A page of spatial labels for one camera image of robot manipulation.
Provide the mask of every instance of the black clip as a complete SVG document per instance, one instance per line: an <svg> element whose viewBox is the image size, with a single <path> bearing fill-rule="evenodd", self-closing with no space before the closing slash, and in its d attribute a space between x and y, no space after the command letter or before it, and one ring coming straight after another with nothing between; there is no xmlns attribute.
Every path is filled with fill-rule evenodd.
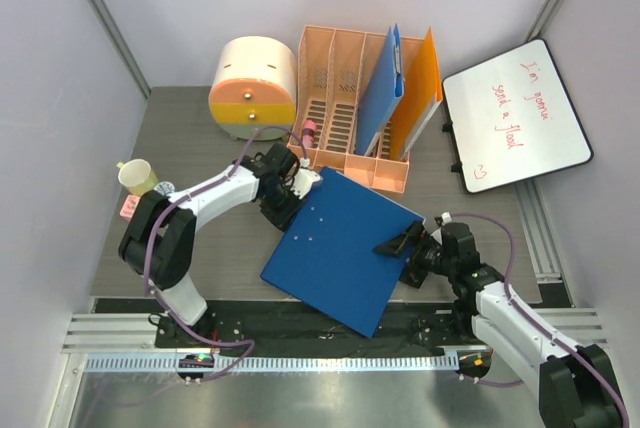
<svg viewBox="0 0 640 428"><path fill-rule="evenodd" d="M393 256L399 258L407 250L409 243L416 244L422 238L424 226L419 221L414 221L402 234L392 238L391 240L376 246L374 253L379 255Z"/></svg>

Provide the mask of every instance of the blue clipboard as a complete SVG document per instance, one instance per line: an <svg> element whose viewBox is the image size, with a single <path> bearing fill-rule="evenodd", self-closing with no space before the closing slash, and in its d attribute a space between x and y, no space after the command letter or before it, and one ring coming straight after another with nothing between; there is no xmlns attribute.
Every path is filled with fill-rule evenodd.
<svg viewBox="0 0 640 428"><path fill-rule="evenodd" d="M423 218L330 168L320 174L260 277L370 338L406 258L373 249Z"/></svg>
<svg viewBox="0 0 640 428"><path fill-rule="evenodd" d="M389 28L367 90L358 104L354 153L369 155L404 95L402 44L398 25Z"/></svg>

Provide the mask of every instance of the orange folder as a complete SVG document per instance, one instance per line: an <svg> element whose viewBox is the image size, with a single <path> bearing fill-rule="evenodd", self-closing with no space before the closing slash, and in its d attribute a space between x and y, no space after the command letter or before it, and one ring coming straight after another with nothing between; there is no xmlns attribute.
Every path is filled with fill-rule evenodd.
<svg viewBox="0 0 640 428"><path fill-rule="evenodd" d="M391 117L392 160L404 160L442 102L442 80L431 28L405 78L404 97Z"/></svg>

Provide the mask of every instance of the yellow cup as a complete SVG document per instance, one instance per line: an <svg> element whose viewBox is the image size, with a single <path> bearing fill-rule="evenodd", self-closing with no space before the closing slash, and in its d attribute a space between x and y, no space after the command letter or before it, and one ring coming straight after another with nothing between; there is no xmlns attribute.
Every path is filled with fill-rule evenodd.
<svg viewBox="0 0 640 428"><path fill-rule="evenodd" d="M137 159L118 163L118 181L132 195L142 196L158 184L158 177L148 161Z"/></svg>

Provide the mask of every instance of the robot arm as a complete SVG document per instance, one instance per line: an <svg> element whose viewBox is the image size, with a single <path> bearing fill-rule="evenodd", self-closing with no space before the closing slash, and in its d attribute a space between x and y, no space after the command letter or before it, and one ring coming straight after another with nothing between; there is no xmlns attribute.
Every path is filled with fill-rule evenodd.
<svg viewBox="0 0 640 428"><path fill-rule="evenodd" d="M400 281L414 288L429 273L448 278L458 297L452 313L458 331L482 340L507 362L538 400L547 428L622 426L611 396L560 345L587 360L619 394L607 354L597 345L582 347L558 332L512 290L508 297L502 274L480 261L468 225L450 222L448 214L436 221L440 229L432 234L415 222L374 251L404 256L411 247Z"/></svg>
<svg viewBox="0 0 640 428"><path fill-rule="evenodd" d="M286 230L312 186L321 180L320 175L300 163L285 146L274 144L265 155L245 157L232 176L229 176L233 168L230 165L219 175L169 197L155 191L146 193L129 222L118 254L142 275L154 223L171 203L187 195L188 200L167 218L164 235L156 237L150 280L186 325L207 335L208 323L199 326L207 304L188 273L196 232L222 213L249 202L259 203L263 215L278 229ZM215 188L190 195L222 178L226 181Z"/></svg>

